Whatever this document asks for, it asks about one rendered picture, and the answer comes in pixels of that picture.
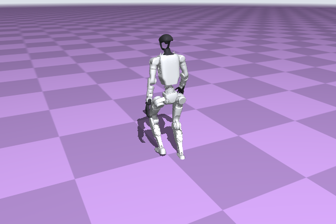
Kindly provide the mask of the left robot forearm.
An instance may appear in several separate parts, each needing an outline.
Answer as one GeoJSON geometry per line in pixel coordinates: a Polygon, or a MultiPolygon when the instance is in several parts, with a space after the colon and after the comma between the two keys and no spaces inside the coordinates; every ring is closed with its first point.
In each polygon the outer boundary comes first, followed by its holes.
{"type": "Polygon", "coordinates": [[[150,85],[150,78],[148,78],[148,86],[147,86],[147,93],[146,93],[146,96],[147,96],[146,102],[148,102],[148,99],[151,99],[151,102],[152,102],[153,89],[154,89],[154,86],[150,85]]]}

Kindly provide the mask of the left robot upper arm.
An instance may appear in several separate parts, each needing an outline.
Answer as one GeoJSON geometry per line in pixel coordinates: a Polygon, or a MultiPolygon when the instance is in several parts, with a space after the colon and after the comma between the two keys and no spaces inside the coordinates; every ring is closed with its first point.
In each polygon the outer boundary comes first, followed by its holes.
{"type": "Polygon", "coordinates": [[[156,84],[156,70],[157,70],[157,65],[160,62],[160,57],[153,57],[150,59],[149,64],[150,64],[150,84],[156,84]]]}

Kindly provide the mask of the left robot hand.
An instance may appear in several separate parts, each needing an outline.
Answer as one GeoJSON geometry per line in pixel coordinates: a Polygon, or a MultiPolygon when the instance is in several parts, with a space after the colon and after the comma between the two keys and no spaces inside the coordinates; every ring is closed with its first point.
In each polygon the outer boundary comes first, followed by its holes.
{"type": "Polygon", "coordinates": [[[148,99],[148,102],[146,102],[145,104],[146,104],[146,107],[145,107],[146,115],[147,115],[147,117],[151,118],[151,116],[149,116],[149,109],[150,109],[150,105],[151,105],[151,99],[148,99]]]}

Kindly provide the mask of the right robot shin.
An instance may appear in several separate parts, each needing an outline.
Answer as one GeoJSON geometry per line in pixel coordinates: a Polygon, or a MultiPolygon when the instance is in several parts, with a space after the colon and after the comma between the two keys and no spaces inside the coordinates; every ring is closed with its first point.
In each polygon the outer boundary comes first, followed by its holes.
{"type": "Polygon", "coordinates": [[[181,123],[180,124],[180,129],[179,130],[173,130],[173,135],[174,135],[174,140],[177,144],[177,150],[179,156],[181,156],[181,153],[183,155],[183,147],[182,147],[182,140],[183,140],[183,134],[182,134],[182,129],[181,129],[181,123]]]}

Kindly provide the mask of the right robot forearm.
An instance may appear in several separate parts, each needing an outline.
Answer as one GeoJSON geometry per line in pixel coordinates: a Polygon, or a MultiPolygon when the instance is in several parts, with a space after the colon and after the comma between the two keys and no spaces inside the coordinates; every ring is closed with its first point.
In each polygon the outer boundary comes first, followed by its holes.
{"type": "Polygon", "coordinates": [[[179,88],[182,89],[186,85],[187,80],[188,80],[188,77],[181,78],[181,82],[180,82],[179,88]]]}

